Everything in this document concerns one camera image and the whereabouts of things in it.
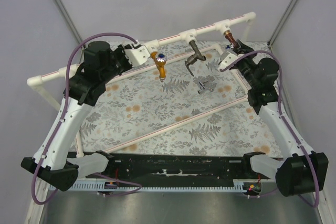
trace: floral tablecloth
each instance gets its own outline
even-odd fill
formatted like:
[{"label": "floral tablecloth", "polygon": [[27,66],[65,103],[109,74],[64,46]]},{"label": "floral tablecloth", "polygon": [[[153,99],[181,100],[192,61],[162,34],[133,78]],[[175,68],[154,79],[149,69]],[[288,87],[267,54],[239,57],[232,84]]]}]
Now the floral tablecloth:
[{"label": "floral tablecloth", "polygon": [[[197,42],[199,48],[214,42]],[[111,42],[112,47],[120,42]],[[224,49],[226,43],[219,42]],[[266,43],[248,43],[255,50],[268,50]],[[191,51],[184,42],[160,48],[168,58]],[[166,80],[159,81],[159,72],[145,73],[107,85],[107,91],[85,119],[80,129],[84,151],[104,150],[128,142],[167,125],[245,96],[244,89],[227,71],[217,70],[219,53],[204,53],[207,60],[190,67],[184,61],[165,66]],[[138,68],[152,65],[149,59]],[[213,92],[198,94],[198,81],[208,81]],[[280,149],[267,125],[256,115],[248,102],[212,114],[207,118],[181,126],[138,144],[120,153],[242,156],[263,151],[280,157]]]}]

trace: orange faucet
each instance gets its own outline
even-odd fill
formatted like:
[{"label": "orange faucet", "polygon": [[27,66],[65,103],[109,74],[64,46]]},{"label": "orange faucet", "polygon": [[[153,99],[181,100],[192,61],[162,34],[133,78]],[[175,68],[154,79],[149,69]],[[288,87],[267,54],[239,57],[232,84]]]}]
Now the orange faucet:
[{"label": "orange faucet", "polygon": [[164,65],[167,62],[167,58],[164,54],[158,54],[157,52],[151,53],[151,57],[155,62],[155,65],[160,73],[160,81],[164,82],[166,79],[166,73],[164,71]]}]

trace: gray wall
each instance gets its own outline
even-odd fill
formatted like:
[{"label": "gray wall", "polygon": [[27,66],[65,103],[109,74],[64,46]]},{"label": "gray wall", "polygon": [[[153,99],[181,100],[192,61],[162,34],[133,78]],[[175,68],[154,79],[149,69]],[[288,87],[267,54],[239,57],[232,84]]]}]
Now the gray wall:
[{"label": "gray wall", "polygon": [[336,206],[336,2],[300,0],[275,42],[294,121],[329,159],[327,187]]},{"label": "gray wall", "polygon": [[[23,223],[32,175],[20,167],[46,137],[56,111],[26,80],[66,65],[75,40],[52,0],[0,0],[0,223]],[[63,81],[52,85],[58,98]]]},{"label": "gray wall", "polygon": [[[118,31],[139,40],[161,39],[181,31],[256,12],[249,41],[267,41],[290,0],[62,0],[82,37]],[[234,26],[239,38],[243,25]],[[222,40],[219,32],[199,40]]]}]

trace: gray floor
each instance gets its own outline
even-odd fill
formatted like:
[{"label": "gray floor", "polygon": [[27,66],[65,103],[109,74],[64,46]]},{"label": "gray floor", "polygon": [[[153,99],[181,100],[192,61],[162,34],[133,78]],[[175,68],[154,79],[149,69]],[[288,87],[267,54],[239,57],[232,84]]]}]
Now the gray floor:
[{"label": "gray floor", "polygon": [[[269,183],[264,186],[270,190]],[[322,223],[298,197],[280,193],[246,199],[232,193],[137,193],[103,198],[94,192],[59,192],[40,224],[74,223]]]}]

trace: pvc pipe frame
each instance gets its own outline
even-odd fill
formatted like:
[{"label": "pvc pipe frame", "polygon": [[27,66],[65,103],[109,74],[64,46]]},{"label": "pvc pipe frame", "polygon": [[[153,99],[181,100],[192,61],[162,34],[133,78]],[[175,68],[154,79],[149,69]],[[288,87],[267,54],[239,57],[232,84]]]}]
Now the pvc pipe frame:
[{"label": "pvc pipe frame", "polygon": [[[171,36],[171,37],[160,39],[160,40],[149,41],[149,42],[144,43],[144,45],[147,46],[147,48],[153,47],[153,46],[155,48],[159,48],[161,46],[168,45],[168,44],[171,44],[171,43],[183,40],[183,38],[182,38],[183,36],[182,35],[184,35],[186,33],[191,33],[191,34],[194,35],[194,37],[196,37],[197,35],[208,33],[210,31],[215,31],[215,30],[219,30],[219,31],[222,32],[223,30],[229,30],[230,26],[235,25],[235,24],[239,24],[239,23],[242,23],[242,22],[246,22],[247,23],[247,27],[245,28],[245,31],[244,31],[243,36],[241,38],[241,40],[243,42],[245,42],[246,39],[247,39],[247,35],[249,33],[249,30],[250,30],[250,28],[251,28],[251,26],[253,24],[253,21],[254,21],[255,17],[256,17],[256,14],[254,12],[247,13],[247,14],[244,14],[243,16],[236,17],[236,18],[233,18],[233,19],[225,19],[225,20],[213,23],[212,25],[209,25],[209,26],[201,27],[201,28],[198,28],[198,29],[191,29],[189,31],[182,32],[182,33],[180,33],[178,35],[175,35],[175,36]],[[213,50],[213,49],[217,50],[220,55],[223,53],[223,51],[222,51],[222,49],[221,49],[221,47],[220,47],[219,44],[213,44],[210,47],[202,48],[202,49],[200,49],[200,52],[206,52],[206,51]],[[194,52],[189,52],[189,53],[185,53],[183,55],[180,55],[178,57],[174,57],[172,59],[169,59],[166,64],[170,64],[170,63],[173,63],[173,62],[185,59],[185,58],[189,57],[190,55],[192,55],[193,53]],[[76,70],[77,70],[78,66],[79,66],[78,64],[71,65],[71,68],[70,68],[70,77],[72,77],[76,73]],[[136,74],[140,74],[140,73],[152,70],[152,69],[156,69],[156,65],[155,64],[147,66],[147,67],[144,67],[144,68],[141,68],[141,69],[138,69],[138,70],[135,70],[135,71],[131,71],[131,72],[122,74],[121,76],[112,79],[107,84],[114,83],[116,81],[120,81],[120,80],[129,78],[129,77],[134,76]],[[238,81],[238,83],[242,86],[242,88],[247,93],[247,87],[245,86],[244,82],[242,81],[242,79],[238,75],[237,71],[236,70],[232,70],[232,73],[233,73],[235,79]],[[53,108],[55,108],[56,110],[59,110],[60,109],[60,104],[43,87],[43,84],[45,82],[50,81],[50,80],[54,80],[54,79],[58,79],[58,78],[62,78],[62,77],[65,78],[65,75],[66,75],[66,67],[60,68],[58,71],[55,71],[55,72],[52,72],[52,73],[49,73],[49,74],[45,74],[43,76],[31,77],[31,78],[29,78],[27,80],[27,84],[33,90],[37,91],[43,98],[45,98],[47,100],[47,102]],[[245,102],[245,101],[247,101],[247,96],[244,96],[244,97],[242,97],[242,98],[240,98],[240,99],[238,99],[236,101],[233,101],[233,102],[230,102],[230,103],[227,103],[227,104],[215,107],[215,108],[213,108],[213,109],[211,109],[211,110],[209,110],[207,112],[203,112],[201,114],[195,115],[195,116],[193,116],[191,118],[182,120],[182,121],[180,121],[178,123],[174,123],[172,125],[169,125],[167,127],[162,128],[162,129],[160,129],[158,131],[155,131],[155,132],[146,134],[144,136],[135,138],[135,139],[130,140],[130,141],[126,142],[126,143],[123,143],[123,144],[121,144],[119,146],[116,146],[116,147],[113,147],[113,148],[109,148],[109,149],[106,149],[104,151],[107,152],[107,153],[115,152],[117,150],[120,150],[122,148],[130,146],[132,144],[138,143],[140,141],[144,141],[146,139],[149,139],[151,137],[157,136],[157,135],[162,134],[164,132],[167,132],[169,130],[173,130],[173,129],[177,128],[177,127],[181,127],[181,126],[183,126],[185,124],[192,123],[192,122],[194,122],[194,121],[196,121],[198,119],[201,119],[201,118],[204,118],[206,116],[212,115],[212,114],[214,114],[216,112],[219,112],[219,111],[222,111],[224,109],[230,108],[231,106],[240,104],[240,103]],[[75,143],[76,143],[77,157],[83,157],[84,153],[83,153],[82,141],[81,141],[81,137],[80,137],[79,132],[76,134]]]}]

